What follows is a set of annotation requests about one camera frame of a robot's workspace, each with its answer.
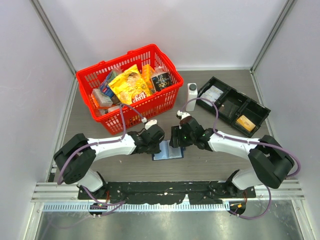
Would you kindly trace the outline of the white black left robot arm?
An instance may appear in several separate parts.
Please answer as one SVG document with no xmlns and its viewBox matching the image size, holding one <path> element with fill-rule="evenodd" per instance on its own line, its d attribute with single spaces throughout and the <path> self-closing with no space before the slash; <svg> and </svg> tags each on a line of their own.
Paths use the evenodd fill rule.
<svg viewBox="0 0 320 240">
<path fill-rule="evenodd" d="M 129 131 L 123 136 L 103 139 L 87 138 L 78 133 L 53 156 L 60 171 L 59 182 L 77 183 L 89 198 L 102 199 L 107 193 L 107 183 L 91 166 L 108 157 L 135 154 L 158 154 L 165 137 L 163 129 L 149 121 L 142 131 Z"/>
</svg>

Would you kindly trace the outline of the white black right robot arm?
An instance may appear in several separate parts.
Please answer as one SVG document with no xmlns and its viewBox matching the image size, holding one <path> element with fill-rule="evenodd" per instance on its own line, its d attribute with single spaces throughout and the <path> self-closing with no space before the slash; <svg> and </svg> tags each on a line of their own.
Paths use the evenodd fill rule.
<svg viewBox="0 0 320 240">
<path fill-rule="evenodd" d="M 248 160 L 249 168 L 235 170 L 225 182 L 226 193 L 233 198 L 253 186 L 277 189 L 295 165 L 293 157 L 270 135 L 245 138 L 216 128 L 204 129 L 190 115 L 183 117 L 179 125 L 171 127 L 169 145 L 173 148 L 194 145 L 200 150 L 227 153 Z"/>
</svg>

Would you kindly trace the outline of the blue leather card holder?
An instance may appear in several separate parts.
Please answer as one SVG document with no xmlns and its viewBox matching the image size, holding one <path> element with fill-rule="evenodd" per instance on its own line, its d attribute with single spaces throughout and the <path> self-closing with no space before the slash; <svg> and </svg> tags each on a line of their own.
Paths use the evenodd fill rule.
<svg viewBox="0 0 320 240">
<path fill-rule="evenodd" d="M 160 153 L 152 155 L 153 161 L 182 159 L 184 157 L 184 149 L 182 147 L 173 148 L 170 146 L 169 140 L 163 140 L 159 144 Z"/>
</svg>

